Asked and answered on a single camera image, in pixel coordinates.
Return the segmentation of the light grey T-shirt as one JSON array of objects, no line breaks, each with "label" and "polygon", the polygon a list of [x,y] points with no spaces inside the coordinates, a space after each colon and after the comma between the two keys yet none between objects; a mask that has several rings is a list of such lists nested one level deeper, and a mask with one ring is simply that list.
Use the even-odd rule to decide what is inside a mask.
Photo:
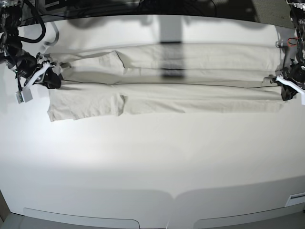
[{"label": "light grey T-shirt", "polygon": [[284,102],[270,83],[277,47],[163,43],[50,54],[62,77],[52,121],[157,113],[269,113]]}]

